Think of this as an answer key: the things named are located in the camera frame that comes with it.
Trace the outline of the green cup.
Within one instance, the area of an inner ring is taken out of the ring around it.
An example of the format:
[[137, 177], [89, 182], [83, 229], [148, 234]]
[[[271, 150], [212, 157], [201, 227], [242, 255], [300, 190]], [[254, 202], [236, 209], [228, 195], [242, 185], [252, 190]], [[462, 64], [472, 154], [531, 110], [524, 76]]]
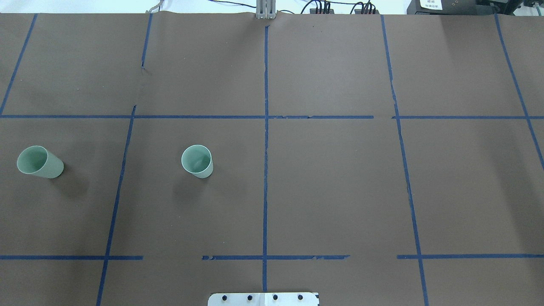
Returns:
[[17, 158], [16, 167], [23, 174], [46, 179], [54, 179], [64, 171], [62, 160], [39, 145], [25, 148]]
[[205, 179], [212, 175], [213, 157], [208, 147], [200, 144], [187, 147], [181, 156], [183, 169], [199, 179]]

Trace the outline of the left orange terminal block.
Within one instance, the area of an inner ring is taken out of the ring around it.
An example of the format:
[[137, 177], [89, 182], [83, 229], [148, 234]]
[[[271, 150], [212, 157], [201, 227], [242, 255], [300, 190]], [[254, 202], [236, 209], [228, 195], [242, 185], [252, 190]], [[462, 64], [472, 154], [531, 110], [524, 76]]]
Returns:
[[314, 1], [315, 8], [309, 8], [309, 13], [312, 15], [330, 15], [334, 14], [332, 3], [327, 1]]

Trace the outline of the orange terminal block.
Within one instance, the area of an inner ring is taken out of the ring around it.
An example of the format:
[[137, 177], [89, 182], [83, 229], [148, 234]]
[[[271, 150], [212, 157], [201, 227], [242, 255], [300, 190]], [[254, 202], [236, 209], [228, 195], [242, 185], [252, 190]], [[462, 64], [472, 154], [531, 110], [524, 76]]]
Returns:
[[350, 13], [355, 15], [379, 15], [379, 10], [377, 10], [376, 6], [370, 1], [366, 3], [357, 2], [353, 5]]
[[309, 8], [309, 13], [312, 15], [330, 15], [334, 14], [332, 3], [327, 1], [314, 1], [315, 8]]

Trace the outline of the right orange terminal block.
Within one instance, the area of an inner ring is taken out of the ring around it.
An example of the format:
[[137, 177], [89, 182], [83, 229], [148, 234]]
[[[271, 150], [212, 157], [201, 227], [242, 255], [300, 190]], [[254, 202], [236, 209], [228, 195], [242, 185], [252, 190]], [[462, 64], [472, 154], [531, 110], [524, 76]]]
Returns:
[[357, 2], [353, 5], [350, 13], [355, 15], [379, 15], [379, 10], [377, 10], [376, 6], [370, 1], [366, 3]]

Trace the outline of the black computer box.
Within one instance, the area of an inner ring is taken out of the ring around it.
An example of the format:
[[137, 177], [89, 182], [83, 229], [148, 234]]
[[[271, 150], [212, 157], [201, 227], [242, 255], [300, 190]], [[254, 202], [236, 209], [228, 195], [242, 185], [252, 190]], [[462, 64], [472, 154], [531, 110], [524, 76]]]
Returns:
[[476, 0], [412, 0], [408, 15], [476, 15]]

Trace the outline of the aluminium profile post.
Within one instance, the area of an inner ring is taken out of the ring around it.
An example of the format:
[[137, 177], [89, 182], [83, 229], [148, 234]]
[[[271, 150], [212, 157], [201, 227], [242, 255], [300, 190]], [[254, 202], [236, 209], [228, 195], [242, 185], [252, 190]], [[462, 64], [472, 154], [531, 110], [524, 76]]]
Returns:
[[276, 16], [276, 0], [256, 0], [256, 19], [275, 19]]

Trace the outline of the white metal base plate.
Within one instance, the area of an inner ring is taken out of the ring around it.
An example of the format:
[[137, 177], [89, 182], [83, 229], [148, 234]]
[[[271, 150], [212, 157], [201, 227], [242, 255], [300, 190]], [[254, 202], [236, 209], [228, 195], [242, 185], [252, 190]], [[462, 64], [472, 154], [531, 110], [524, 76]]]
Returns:
[[208, 306], [319, 306], [314, 292], [216, 293], [210, 295]]

